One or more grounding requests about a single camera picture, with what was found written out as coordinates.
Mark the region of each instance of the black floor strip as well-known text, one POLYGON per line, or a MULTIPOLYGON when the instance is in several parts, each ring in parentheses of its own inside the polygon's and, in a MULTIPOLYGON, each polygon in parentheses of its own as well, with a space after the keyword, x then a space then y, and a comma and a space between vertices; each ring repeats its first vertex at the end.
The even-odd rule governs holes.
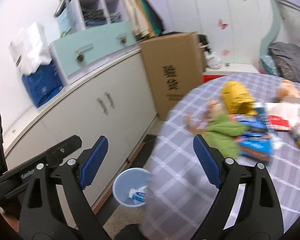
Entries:
MULTIPOLYGON (((141 148, 135 160, 132 162, 130 168, 142 168, 146 164, 154 148, 156 138, 157 137, 155 135, 146 135, 143 140, 145 144, 141 148)), ((114 196, 111 193, 111 195, 108 197, 106 202, 102 205, 102 207, 96 214, 98 222, 101 225, 104 225, 108 221, 109 217, 112 216, 113 212, 117 209, 118 206, 119 203, 115 200, 114 196)))

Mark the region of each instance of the mint green drawer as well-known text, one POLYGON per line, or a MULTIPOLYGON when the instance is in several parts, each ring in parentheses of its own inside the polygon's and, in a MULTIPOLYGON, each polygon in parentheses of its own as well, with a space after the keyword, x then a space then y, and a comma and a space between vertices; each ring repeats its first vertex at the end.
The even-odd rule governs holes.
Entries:
POLYGON ((59 67, 69 76, 88 64, 135 43, 131 22, 120 22, 65 36, 54 41, 53 45, 59 67))

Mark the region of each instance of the gray checkered tablecloth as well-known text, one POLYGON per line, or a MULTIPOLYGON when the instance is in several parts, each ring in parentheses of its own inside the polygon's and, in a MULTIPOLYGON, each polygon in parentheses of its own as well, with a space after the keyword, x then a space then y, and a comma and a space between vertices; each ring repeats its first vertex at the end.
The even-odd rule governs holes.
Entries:
MULTIPOLYGON (((189 240, 209 211, 218 190, 209 183, 193 150, 193 135, 186 130, 184 116, 194 121, 206 110, 210 99, 219 99, 226 82, 242 82, 256 101, 273 102, 281 78, 240 73, 207 82, 180 101, 169 113, 152 153, 152 174, 147 190, 147 212, 140 226, 149 240, 189 240)), ((274 151, 268 171, 276 188, 284 220, 284 230, 300 215, 300 150, 288 133, 279 133, 283 146, 274 151)), ((245 157, 239 164, 254 166, 245 157)), ((240 185, 226 228, 234 225, 244 192, 240 185)))

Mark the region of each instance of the light blue bucket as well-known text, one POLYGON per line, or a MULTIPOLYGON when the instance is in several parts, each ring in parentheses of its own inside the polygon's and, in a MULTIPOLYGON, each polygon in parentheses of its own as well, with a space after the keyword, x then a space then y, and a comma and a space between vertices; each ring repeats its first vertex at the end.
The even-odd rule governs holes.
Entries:
POLYGON ((126 207, 141 207, 145 205, 146 202, 128 198, 128 195, 132 188, 145 188, 149 178, 150 172, 142 168, 132 168, 123 171, 113 183, 112 193, 114 198, 126 207))

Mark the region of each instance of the hanging clothes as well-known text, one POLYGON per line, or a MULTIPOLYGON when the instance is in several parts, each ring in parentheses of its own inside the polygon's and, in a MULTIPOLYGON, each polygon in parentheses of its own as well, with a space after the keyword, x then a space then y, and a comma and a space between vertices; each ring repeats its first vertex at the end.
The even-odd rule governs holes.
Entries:
POLYGON ((136 5, 139 7, 140 11, 142 12, 142 14, 144 15, 144 17, 147 20, 148 31, 149 31, 149 38, 157 36, 157 34, 153 30, 153 27, 152 27, 152 24, 150 22, 150 19, 148 18, 148 15, 147 15, 147 13, 145 11, 145 8, 143 6, 143 2, 141 0, 136 0, 136 5))
POLYGON ((146 11, 146 13, 148 15, 148 18, 149 18, 149 20, 151 22, 151 25, 152 25, 152 27, 154 29, 154 32, 157 35, 160 35, 165 30, 161 18, 156 13, 156 11, 153 9, 153 7, 150 5, 150 3, 148 2, 148 0, 141 0, 141 1, 143 3, 145 11, 146 11))
POLYGON ((150 32, 147 19, 137 6, 136 0, 123 0, 123 3, 127 9, 129 20, 132 21, 135 36, 140 35, 141 37, 144 37, 148 35, 150 32))

